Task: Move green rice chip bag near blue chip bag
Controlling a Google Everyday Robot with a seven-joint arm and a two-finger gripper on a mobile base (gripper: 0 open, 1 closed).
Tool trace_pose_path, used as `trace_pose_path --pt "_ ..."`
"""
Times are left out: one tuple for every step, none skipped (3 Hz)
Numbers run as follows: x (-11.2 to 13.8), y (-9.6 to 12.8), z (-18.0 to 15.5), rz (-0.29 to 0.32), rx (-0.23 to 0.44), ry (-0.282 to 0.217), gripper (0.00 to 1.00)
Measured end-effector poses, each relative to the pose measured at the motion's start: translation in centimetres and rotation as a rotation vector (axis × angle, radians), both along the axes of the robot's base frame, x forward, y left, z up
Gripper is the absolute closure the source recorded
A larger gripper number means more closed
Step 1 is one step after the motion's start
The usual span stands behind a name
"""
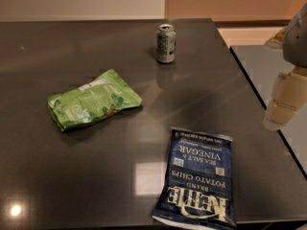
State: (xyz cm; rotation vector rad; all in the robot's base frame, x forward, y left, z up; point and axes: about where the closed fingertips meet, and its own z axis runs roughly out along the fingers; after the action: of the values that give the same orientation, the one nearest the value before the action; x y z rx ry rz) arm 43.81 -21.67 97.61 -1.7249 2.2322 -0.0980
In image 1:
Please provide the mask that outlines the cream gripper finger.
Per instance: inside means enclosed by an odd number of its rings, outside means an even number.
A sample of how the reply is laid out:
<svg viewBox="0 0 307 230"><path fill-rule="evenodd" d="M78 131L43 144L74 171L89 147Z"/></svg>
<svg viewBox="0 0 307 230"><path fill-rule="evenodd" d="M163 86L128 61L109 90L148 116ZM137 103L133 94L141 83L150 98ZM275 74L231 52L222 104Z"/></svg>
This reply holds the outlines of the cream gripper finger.
<svg viewBox="0 0 307 230"><path fill-rule="evenodd" d="M307 103L307 68L296 66L291 72L279 73L265 111L263 125L279 130L288 124Z"/></svg>

